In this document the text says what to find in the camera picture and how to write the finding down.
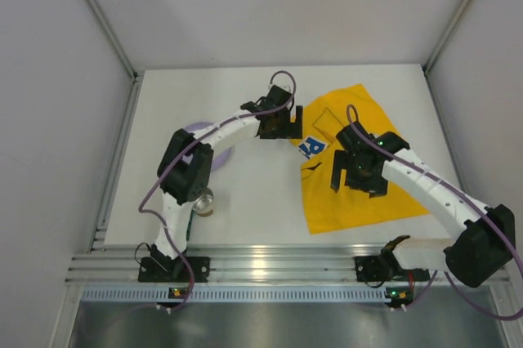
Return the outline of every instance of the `white wall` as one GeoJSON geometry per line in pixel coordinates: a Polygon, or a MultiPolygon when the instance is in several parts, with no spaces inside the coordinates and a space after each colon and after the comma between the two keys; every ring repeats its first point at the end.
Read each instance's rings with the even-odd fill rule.
{"type": "Polygon", "coordinates": [[[520,252],[522,65],[523,0],[475,0],[431,75],[472,195],[512,209],[520,252]]]}
{"type": "Polygon", "coordinates": [[[83,0],[0,0],[0,346],[45,346],[129,88],[83,0]]]}
{"type": "Polygon", "coordinates": [[[138,69],[420,63],[458,0],[99,0],[138,69]]]}

